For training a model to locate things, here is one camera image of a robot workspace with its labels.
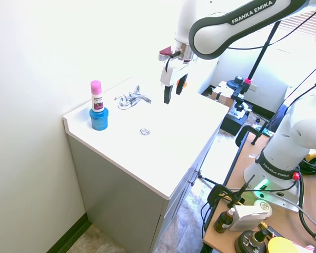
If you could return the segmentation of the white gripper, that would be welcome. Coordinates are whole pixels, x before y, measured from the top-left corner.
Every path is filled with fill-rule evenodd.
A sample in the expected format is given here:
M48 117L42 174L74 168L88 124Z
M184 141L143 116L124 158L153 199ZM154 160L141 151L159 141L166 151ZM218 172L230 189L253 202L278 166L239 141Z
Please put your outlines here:
M191 62L184 62L180 59L166 61L161 73L160 82L164 87L164 103L169 104L173 85L177 82L176 94L180 95L186 84Z

